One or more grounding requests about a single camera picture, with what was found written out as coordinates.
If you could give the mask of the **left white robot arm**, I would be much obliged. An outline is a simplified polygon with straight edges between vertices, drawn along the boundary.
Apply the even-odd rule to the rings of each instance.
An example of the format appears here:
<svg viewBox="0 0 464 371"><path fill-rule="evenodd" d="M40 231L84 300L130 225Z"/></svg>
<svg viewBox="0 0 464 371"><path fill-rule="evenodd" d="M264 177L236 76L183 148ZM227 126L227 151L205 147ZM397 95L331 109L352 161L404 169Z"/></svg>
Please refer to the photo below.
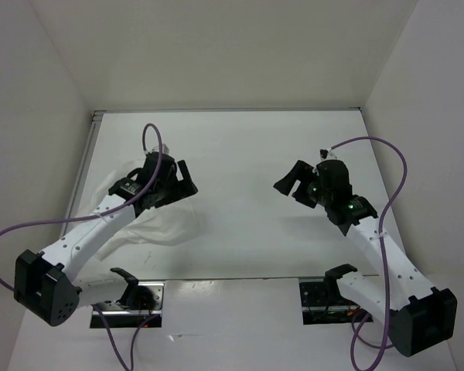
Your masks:
<svg viewBox="0 0 464 371"><path fill-rule="evenodd" d="M53 327L63 324L79 307L110 300L133 307L152 294L134 275L120 267L84 280L84 265L119 230L144 211L197 194L185 161L152 152L145 163L116 181L90 219L38 253L22 252L15 261L14 299Z"/></svg>

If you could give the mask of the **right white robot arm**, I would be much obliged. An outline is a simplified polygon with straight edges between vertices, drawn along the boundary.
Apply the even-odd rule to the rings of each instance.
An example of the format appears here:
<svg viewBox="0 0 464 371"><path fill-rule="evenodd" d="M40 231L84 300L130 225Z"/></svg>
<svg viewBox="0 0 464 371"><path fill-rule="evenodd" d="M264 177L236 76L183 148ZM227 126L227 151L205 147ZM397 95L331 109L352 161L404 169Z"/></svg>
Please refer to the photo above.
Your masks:
<svg viewBox="0 0 464 371"><path fill-rule="evenodd" d="M329 221L353 241L383 279L378 285L351 264L334 267L324 277L327 301L339 304L346 299L359 305L388 327L388 338L406 357L452 337L455 295L448 288L437 289L379 226L375 208L353 193L349 171L342 161L329 159L316 166L297 161L274 187L309 208L322 206Z"/></svg>

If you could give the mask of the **white fabric skirt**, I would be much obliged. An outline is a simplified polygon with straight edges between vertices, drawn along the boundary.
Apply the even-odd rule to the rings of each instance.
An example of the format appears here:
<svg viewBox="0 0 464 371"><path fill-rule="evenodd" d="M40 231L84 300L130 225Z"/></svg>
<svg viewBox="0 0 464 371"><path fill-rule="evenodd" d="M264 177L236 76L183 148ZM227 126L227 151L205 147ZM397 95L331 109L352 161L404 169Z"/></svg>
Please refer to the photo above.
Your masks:
<svg viewBox="0 0 464 371"><path fill-rule="evenodd" d="M116 232L96 252L95 257L104 260L120 247L131 244L177 246L198 237L199 233L196 210L188 199L184 199L142 212L133 222Z"/></svg>

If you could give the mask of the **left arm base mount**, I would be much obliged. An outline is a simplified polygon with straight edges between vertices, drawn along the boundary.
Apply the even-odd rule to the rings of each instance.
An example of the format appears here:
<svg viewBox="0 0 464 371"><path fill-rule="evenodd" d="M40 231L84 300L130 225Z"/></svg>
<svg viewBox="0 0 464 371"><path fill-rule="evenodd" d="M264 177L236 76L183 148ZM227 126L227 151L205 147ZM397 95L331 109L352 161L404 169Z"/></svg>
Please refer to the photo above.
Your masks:
<svg viewBox="0 0 464 371"><path fill-rule="evenodd" d="M109 327L161 328L165 283L137 279L119 267L111 268L111 274L118 279L117 283L122 279L129 291L116 300L97 303Z"/></svg>

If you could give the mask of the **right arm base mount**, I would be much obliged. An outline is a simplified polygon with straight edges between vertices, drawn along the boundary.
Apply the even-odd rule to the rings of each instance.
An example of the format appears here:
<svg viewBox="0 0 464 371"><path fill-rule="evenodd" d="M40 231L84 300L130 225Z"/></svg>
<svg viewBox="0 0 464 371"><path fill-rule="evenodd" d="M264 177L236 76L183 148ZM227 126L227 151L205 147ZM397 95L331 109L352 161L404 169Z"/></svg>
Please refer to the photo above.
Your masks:
<svg viewBox="0 0 464 371"><path fill-rule="evenodd" d="M323 278L310 278L299 281L302 320L304 325L328 325L349 323L355 315L366 312L353 301L343 298L336 286L344 275L357 269L350 264L343 264L328 270Z"/></svg>

